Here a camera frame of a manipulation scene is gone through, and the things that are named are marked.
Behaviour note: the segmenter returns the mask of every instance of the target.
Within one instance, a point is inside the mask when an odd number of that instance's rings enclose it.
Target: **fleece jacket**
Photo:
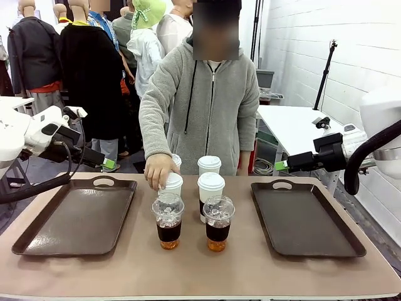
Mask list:
[[[193,59],[191,41],[173,49],[149,80],[139,110],[145,158],[175,153],[182,159],[182,174],[197,174],[200,157],[218,156],[221,174],[233,176],[240,151],[254,149],[259,107],[256,69],[239,49],[238,60],[223,61],[212,71],[207,61]]]

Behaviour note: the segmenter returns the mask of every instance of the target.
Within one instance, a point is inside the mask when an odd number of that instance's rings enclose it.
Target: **hoodie drawstring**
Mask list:
[[[195,72],[196,72],[197,65],[198,65],[198,61],[195,61],[194,74],[192,75],[192,84],[190,86],[190,97],[189,97],[189,104],[188,104],[188,111],[187,111],[187,120],[185,122],[185,135],[187,134],[187,129],[188,129],[189,111],[190,111],[190,105],[192,103],[192,93],[194,92]]]

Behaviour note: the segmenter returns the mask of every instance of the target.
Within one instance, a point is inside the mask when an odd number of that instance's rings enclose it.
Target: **tray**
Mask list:
[[[287,256],[363,257],[366,249],[313,184],[251,184],[259,219],[273,248]]]
[[[111,185],[95,185],[96,180],[107,180]],[[109,176],[71,180],[18,238],[13,253],[71,257],[111,252],[136,187],[135,181]]]

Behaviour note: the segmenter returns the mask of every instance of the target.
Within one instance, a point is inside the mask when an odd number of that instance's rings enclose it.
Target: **cup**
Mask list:
[[[226,248],[232,217],[236,209],[226,196],[212,196],[205,202],[207,247],[213,252]]]
[[[178,167],[178,169],[181,169],[182,160],[180,156],[178,156],[177,154],[172,154],[172,157],[175,165]]]
[[[223,194],[225,180],[215,172],[205,172],[198,179],[199,186],[199,213],[200,220],[205,223],[205,216],[203,214],[203,206],[207,199],[211,196],[221,196]]]
[[[179,245],[184,207],[181,197],[172,193],[161,194],[152,205],[160,245],[165,250],[173,250]]]
[[[161,195],[163,193],[174,193],[181,196],[181,187],[183,183],[184,180],[179,174],[170,172],[165,183],[165,189],[159,189],[158,194]]]
[[[199,175],[203,175],[205,172],[220,172],[221,160],[216,156],[204,156],[198,160]]]

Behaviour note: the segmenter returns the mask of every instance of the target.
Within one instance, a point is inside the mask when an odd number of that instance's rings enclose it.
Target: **hand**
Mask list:
[[[133,85],[135,83],[135,77],[132,75],[132,73],[128,73],[128,82]]]
[[[248,177],[248,166],[240,167],[237,169],[237,176],[247,176]]]
[[[158,191],[159,185],[162,189],[165,188],[170,171],[174,171],[177,174],[180,173],[180,170],[169,155],[152,155],[146,161],[145,179],[148,181],[150,188]]]

